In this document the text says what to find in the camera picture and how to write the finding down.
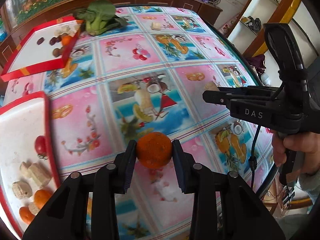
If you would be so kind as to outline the person's right hand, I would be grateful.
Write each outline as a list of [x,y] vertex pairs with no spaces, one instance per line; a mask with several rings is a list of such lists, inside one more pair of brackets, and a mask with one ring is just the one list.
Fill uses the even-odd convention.
[[301,173],[313,175],[319,170],[319,134],[308,132],[303,134],[289,135],[280,139],[276,131],[271,131],[273,158],[277,167],[286,162],[286,149],[305,153]]

